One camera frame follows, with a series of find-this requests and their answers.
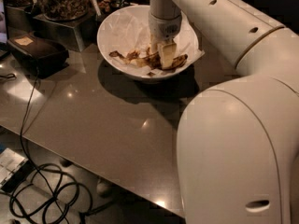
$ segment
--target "cable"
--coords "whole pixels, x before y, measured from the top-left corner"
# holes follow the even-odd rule
[[[33,97],[34,91],[36,89],[36,85],[38,83],[38,76],[39,76],[38,68],[36,71],[37,71],[36,79],[34,81],[34,85],[31,90],[29,100],[26,105],[25,114],[22,119],[21,130],[20,130],[20,135],[19,135],[22,151],[24,152],[24,154],[27,157],[30,164],[33,166],[34,171],[32,171],[30,174],[28,174],[23,179],[23,181],[12,191],[11,194],[5,193],[3,191],[0,191],[0,194],[7,195],[10,198],[9,199],[9,210],[12,213],[12,215],[14,215],[15,217],[25,218],[32,224],[40,224],[40,223],[36,223],[33,220],[33,216],[42,212],[42,215],[41,215],[42,223],[47,224],[47,213],[49,212],[49,208],[53,204],[55,204],[58,207],[58,209],[60,210],[61,214],[57,217],[57,219],[55,221],[48,223],[48,224],[58,224],[58,223],[61,223],[63,220],[65,220],[69,224],[69,221],[66,218],[68,211],[69,211],[70,207],[72,205],[74,205],[76,203],[76,201],[78,200],[79,194],[80,194],[80,189],[85,189],[87,191],[88,197],[89,197],[89,206],[85,212],[78,212],[78,216],[80,218],[81,224],[85,224],[85,217],[95,215],[101,211],[106,210],[113,203],[116,203],[118,198],[93,209],[93,196],[92,196],[91,192],[89,191],[89,189],[85,185],[79,183],[75,177],[73,177],[72,175],[70,175],[67,172],[64,172],[61,169],[61,167],[56,164],[46,163],[46,164],[37,166],[35,164],[35,162],[32,160],[32,158],[29,154],[29,151],[25,148],[24,143],[23,143],[23,131],[24,131],[24,126],[25,126],[26,120],[28,119],[28,116],[30,113],[29,111],[30,111],[30,104],[32,101],[32,97]],[[15,75],[8,74],[5,76],[5,78],[7,78],[7,79],[15,78]],[[59,175],[59,179],[58,179],[57,184],[54,187],[54,189],[50,186],[48,179],[44,176],[45,173]],[[19,200],[19,196],[22,196],[24,191],[26,191],[27,189],[34,186],[34,181],[38,175],[40,175],[43,178],[43,180],[46,182],[46,185],[50,190],[50,198],[48,198],[45,202],[43,202],[41,205],[39,205],[35,210],[29,209],[29,208],[24,208],[21,204],[21,201]],[[62,185],[64,177],[69,178],[71,180],[71,182],[68,182],[68,183]],[[64,203],[64,206],[62,208],[58,204],[58,202],[59,202],[58,197],[61,192],[63,192],[65,189],[67,189],[69,187],[75,187],[76,190],[75,190],[75,193],[74,193],[74,196],[72,197],[72,199],[69,202]]]

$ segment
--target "fried food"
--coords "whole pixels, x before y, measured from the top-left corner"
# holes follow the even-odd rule
[[[110,57],[119,57],[125,64],[133,63],[138,67],[149,66],[151,69],[161,69],[161,70],[172,70],[178,67],[183,66],[187,62],[188,55],[180,55],[173,59],[171,65],[168,65],[166,68],[161,65],[161,58],[159,52],[149,54],[147,56],[140,58],[140,51],[133,50],[129,52],[126,57],[120,54],[118,51],[114,50],[109,53]]]
[[[157,44],[158,52],[161,57],[161,66],[163,70],[172,69],[175,58],[177,44],[173,39],[161,41]]]

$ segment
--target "floor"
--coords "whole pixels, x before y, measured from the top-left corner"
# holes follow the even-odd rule
[[[20,140],[18,135],[10,133],[4,128],[0,127],[0,145],[8,147],[15,152],[22,154]],[[76,202],[70,207],[66,218],[63,218],[59,223],[87,223],[87,224],[184,224],[185,220],[178,217],[155,203],[150,203],[133,193],[128,192],[120,187],[116,187],[107,183],[98,176],[69,163],[59,156],[38,147],[33,143],[25,143],[25,148],[29,151],[30,157],[37,165],[48,163],[46,168],[51,170],[58,170],[57,166],[63,172],[62,182],[59,187],[62,191],[58,195],[59,210],[57,203],[49,206],[46,212],[47,223],[56,221],[64,209],[64,204],[69,203],[78,195]],[[60,175],[56,173],[48,173],[42,171],[42,174],[47,178],[52,190],[55,190],[59,184]],[[33,173],[26,178],[26,181],[21,183],[18,190],[30,183]],[[79,188],[74,185],[69,185],[75,178],[79,183]],[[50,189],[46,182],[40,175],[31,182],[32,186],[27,187],[18,196],[27,214],[33,212],[42,203],[50,199]],[[0,223],[7,223],[10,219],[19,220],[21,224],[26,223],[42,223],[42,211],[37,212],[31,216],[32,222],[23,217],[14,217],[9,210],[10,198],[5,195],[0,195]],[[92,203],[92,211],[84,218],[80,219],[80,213],[86,213]],[[14,204],[14,211],[19,215],[20,209]]]

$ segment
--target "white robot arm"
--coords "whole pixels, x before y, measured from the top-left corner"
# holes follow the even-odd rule
[[[169,9],[179,7],[242,76],[197,95],[181,117],[178,175],[187,224],[290,224],[298,35],[240,0],[171,1]],[[149,17],[164,4],[150,0]],[[166,21],[178,16],[168,14]],[[166,39],[156,27],[150,25],[156,39]]]

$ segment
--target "bowl of snacks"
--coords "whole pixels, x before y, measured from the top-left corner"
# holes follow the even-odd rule
[[[150,6],[124,7],[106,17],[97,33],[98,48],[109,64],[126,76],[155,83],[176,76],[197,61],[204,52],[198,38],[183,15],[181,29],[174,38],[176,54],[164,69],[158,52],[150,49]]]

